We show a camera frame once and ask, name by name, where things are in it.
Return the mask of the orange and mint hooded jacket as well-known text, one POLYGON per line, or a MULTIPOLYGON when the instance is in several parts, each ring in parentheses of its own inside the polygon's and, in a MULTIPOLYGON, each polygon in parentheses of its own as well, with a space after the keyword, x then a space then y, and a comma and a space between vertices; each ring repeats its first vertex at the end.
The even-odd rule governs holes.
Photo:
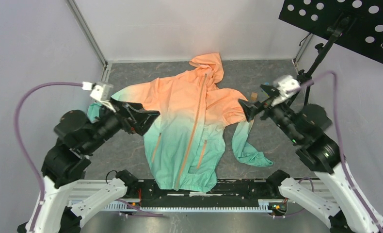
POLYGON ((237 126, 231 140, 236 160, 250 166, 272 166, 247 141, 253 124, 239 104, 245 96, 217 86, 224 76, 220 55, 199 55, 190 64, 192 70, 130 85, 112 95, 115 100, 159 111, 144 135, 146 159, 159 188, 210 191, 217 183, 215 169, 225 151, 223 132, 232 124, 237 126))

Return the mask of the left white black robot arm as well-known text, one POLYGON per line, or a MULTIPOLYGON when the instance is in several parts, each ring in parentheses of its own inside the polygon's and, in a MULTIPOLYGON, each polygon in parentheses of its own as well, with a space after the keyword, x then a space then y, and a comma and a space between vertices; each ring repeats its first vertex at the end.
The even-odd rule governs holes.
POLYGON ((121 130, 144 135, 160 115, 140 103, 114 99, 109 103, 112 109, 94 122, 83 111, 72 110, 55 126, 57 142, 47 152, 38 173, 43 190, 30 220, 18 226, 19 233, 79 233, 107 205, 139 192, 138 179, 122 170, 90 197, 68 205, 71 191, 90 165, 89 157, 95 150, 121 130))

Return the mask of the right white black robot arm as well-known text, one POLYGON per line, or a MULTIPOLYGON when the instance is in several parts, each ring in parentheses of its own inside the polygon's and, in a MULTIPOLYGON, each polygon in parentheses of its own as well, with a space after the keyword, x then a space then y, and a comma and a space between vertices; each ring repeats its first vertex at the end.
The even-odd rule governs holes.
POLYGON ((362 194, 339 143, 325 134, 332 124, 323 107, 307 104, 294 112, 286 103, 272 106, 277 89, 262 85, 268 94, 262 102, 239 100, 245 116, 253 120, 271 119, 298 148, 296 154, 328 188, 333 201, 303 189, 286 172, 278 170, 266 182, 266 192, 272 198, 280 196, 293 200, 320 219, 332 233, 383 233, 383 216, 362 194))

